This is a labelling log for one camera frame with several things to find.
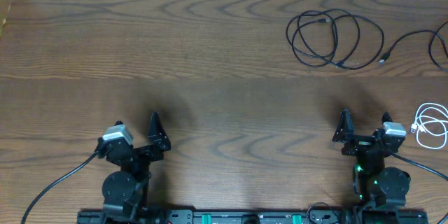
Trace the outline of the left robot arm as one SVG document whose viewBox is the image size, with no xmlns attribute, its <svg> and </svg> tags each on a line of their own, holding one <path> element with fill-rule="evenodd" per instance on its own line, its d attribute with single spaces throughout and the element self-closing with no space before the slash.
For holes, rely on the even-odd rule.
<svg viewBox="0 0 448 224">
<path fill-rule="evenodd" d="M 171 141 L 156 112 L 151 114 L 147 138 L 149 144 L 135 148 L 132 134 L 118 121 L 98 139 L 98 157 L 120 168 L 102 185 L 104 223 L 166 222 L 161 207 L 147 205 L 150 164 L 163 160 L 164 153 L 171 150 Z"/>
</svg>

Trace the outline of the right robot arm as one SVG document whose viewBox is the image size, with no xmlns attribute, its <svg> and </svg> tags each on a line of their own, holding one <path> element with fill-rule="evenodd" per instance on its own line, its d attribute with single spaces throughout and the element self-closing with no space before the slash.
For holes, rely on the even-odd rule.
<svg viewBox="0 0 448 224">
<path fill-rule="evenodd" d="M 382 127 L 372 135 L 355 133 L 351 114 L 343 109 L 333 135 L 334 142 L 343 143 L 343 155 L 356 158 L 352 170 L 354 192 L 360 203 L 344 211 L 342 223 L 398 223 L 398 209 L 405 206 L 410 189 L 410 175 L 396 167 L 387 167 L 385 158 L 398 152 L 406 137 L 402 124 L 393 122 L 388 113 L 381 119 Z"/>
</svg>

